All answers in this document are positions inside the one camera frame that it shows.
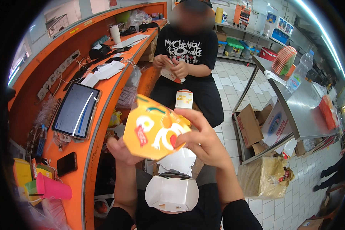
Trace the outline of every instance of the person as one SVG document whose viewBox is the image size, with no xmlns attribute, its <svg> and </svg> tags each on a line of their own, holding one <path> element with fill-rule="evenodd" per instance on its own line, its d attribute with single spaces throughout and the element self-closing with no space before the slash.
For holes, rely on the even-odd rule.
<svg viewBox="0 0 345 230">
<path fill-rule="evenodd" d="M 115 157 L 116 165 L 115 201 L 105 222 L 98 229 L 130 230 L 135 223 L 138 230 L 218 230 L 221 217 L 225 230 L 262 229 L 244 200 L 230 156 L 207 119 L 201 112 L 191 109 L 174 111 L 186 117 L 198 129 L 179 135 L 175 146 L 186 142 L 185 147 L 192 150 L 203 163 L 216 168 L 216 182 L 198 187 L 198 203 L 191 211 L 163 213 L 147 205 L 145 191 L 137 191 L 135 164 L 142 158 L 131 155 L 122 138 L 110 138 L 107 147 Z"/>
<path fill-rule="evenodd" d="M 327 188 L 333 184 L 338 184 L 345 181 L 345 148 L 341 150 L 340 155 L 343 156 L 336 164 L 327 168 L 327 170 L 322 170 L 321 178 L 327 177 L 332 173 L 336 172 L 332 177 L 328 178 L 327 181 L 322 182 L 321 185 L 316 185 L 313 187 L 313 191 Z"/>
<path fill-rule="evenodd" d="M 212 14 L 209 2 L 189 0 L 180 2 L 173 12 L 177 20 L 171 20 L 159 33 L 153 66 L 161 69 L 170 59 L 175 65 L 170 69 L 184 84 L 160 76 L 150 98 L 172 108 L 176 92 L 187 89 L 193 92 L 193 101 L 212 127 L 224 121 L 219 91 L 211 71 L 216 63 L 218 40 L 212 26 L 204 22 L 206 14 Z"/>
</svg>

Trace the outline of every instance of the white tiled floor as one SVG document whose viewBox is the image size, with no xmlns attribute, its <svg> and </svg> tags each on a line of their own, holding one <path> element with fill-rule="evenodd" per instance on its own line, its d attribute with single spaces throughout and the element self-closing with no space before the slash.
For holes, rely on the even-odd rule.
<svg viewBox="0 0 345 230">
<path fill-rule="evenodd" d="M 235 135 L 235 124 L 232 122 L 231 112 L 243 93 L 253 69 L 253 67 L 246 67 L 242 62 L 217 59 L 215 70 L 218 75 L 213 74 L 224 107 L 224 122 L 215 130 L 231 156 L 236 173 L 239 166 L 238 138 Z M 277 100 L 265 76 L 258 71 L 252 88 L 244 97 L 239 109 L 247 104 L 262 109 L 271 98 Z M 313 192 L 313 187 L 329 178 L 320 179 L 321 171 L 340 159 L 340 151 L 340 143 L 335 143 L 306 158 L 292 157 L 288 166 L 293 170 L 295 179 L 290 182 L 284 198 L 278 200 L 246 198 L 250 209 L 264 230 L 295 230 L 306 218 L 318 213 L 326 189 Z"/>
</svg>

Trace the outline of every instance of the tablet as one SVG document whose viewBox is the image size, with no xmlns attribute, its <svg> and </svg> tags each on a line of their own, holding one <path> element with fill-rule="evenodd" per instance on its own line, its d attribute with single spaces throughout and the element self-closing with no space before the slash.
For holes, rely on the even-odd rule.
<svg viewBox="0 0 345 230">
<path fill-rule="evenodd" d="M 51 129 L 86 139 L 100 90 L 73 82 L 65 94 Z"/>
</svg>

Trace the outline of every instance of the pink plastic cup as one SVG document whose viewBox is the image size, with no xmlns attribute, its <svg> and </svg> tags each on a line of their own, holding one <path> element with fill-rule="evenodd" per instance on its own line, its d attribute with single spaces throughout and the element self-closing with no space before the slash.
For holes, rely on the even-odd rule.
<svg viewBox="0 0 345 230">
<path fill-rule="evenodd" d="M 38 173 L 36 180 L 37 194 L 40 198 L 70 200 L 73 196 L 72 188 L 61 182 Z"/>
</svg>

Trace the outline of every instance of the plastic bottle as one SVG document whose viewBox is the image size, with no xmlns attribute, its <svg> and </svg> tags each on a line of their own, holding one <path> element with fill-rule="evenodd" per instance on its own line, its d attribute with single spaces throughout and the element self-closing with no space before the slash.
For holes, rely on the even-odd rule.
<svg viewBox="0 0 345 230">
<path fill-rule="evenodd" d="M 299 85 L 302 83 L 302 80 L 306 77 L 308 71 L 313 66 L 313 55 L 312 50 L 309 53 L 303 54 L 300 58 L 300 63 L 294 69 L 294 72 L 291 74 L 289 79 L 286 82 L 286 88 L 293 93 Z"/>
</svg>

